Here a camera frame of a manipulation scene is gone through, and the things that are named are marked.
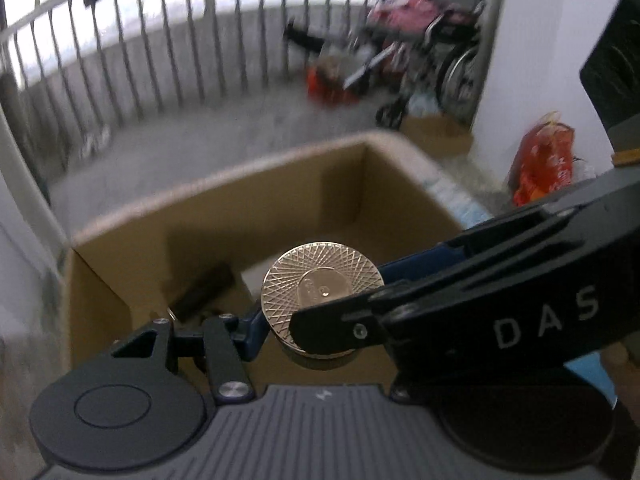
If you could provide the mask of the person right hand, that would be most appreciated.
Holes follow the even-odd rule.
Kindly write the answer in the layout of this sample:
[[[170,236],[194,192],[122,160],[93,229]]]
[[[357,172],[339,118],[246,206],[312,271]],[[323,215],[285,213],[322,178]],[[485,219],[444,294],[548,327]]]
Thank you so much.
[[[627,348],[611,344],[600,352],[601,364],[612,380],[616,396],[628,411],[636,426],[640,424],[639,367],[631,361]]]

